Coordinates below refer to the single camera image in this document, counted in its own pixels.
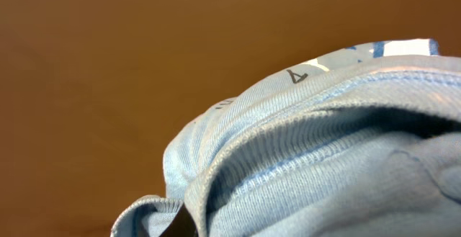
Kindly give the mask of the light blue printed t-shirt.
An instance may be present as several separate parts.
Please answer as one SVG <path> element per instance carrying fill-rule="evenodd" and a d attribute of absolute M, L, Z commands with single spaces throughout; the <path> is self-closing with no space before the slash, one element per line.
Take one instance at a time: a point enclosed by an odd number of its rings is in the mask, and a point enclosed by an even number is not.
<path fill-rule="evenodd" d="M 113 236 L 458 236 L 460 59 L 415 39 L 289 67 L 189 122 L 163 171 Z"/>

